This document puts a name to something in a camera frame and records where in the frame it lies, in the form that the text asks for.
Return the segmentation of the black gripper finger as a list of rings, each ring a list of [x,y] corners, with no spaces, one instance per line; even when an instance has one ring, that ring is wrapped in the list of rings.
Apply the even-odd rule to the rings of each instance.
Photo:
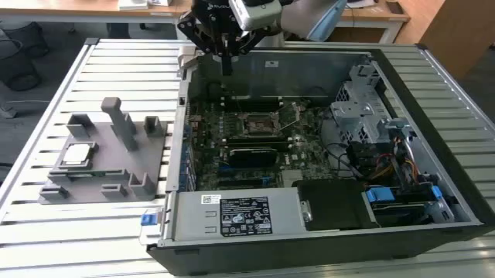
[[[226,75],[232,75],[232,58],[245,55],[253,49],[261,39],[270,34],[269,26],[248,31],[242,35],[238,27],[229,30],[226,35]]]
[[[177,27],[185,37],[202,50],[205,54],[213,54],[220,58],[221,74],[226,75],[226,50],[224,39],[220,32],[220,16],[214,13],[205,15],[205,28],[200,28],[196,24],[196,16],[188,12],[181,17]]]

